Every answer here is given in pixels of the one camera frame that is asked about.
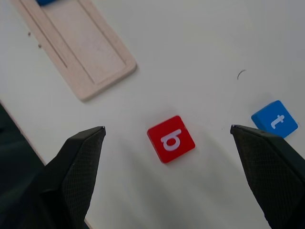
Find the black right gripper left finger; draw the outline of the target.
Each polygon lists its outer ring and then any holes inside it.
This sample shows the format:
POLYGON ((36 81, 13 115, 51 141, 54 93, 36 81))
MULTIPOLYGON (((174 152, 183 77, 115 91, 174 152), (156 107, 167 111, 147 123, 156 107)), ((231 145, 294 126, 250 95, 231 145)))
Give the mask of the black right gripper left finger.
POLYGON ((4 215, 2 229, 82 229, 96 182, 103 126, 66 140, 4 215))

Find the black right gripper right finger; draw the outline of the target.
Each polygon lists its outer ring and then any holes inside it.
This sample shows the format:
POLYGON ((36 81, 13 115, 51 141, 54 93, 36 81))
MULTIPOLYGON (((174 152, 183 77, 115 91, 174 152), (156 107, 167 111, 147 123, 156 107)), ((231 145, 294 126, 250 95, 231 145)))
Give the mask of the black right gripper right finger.
POLYGON ((305 227, 305 160, 280 136, 232 125, 247 183, 273 229, 305 227))

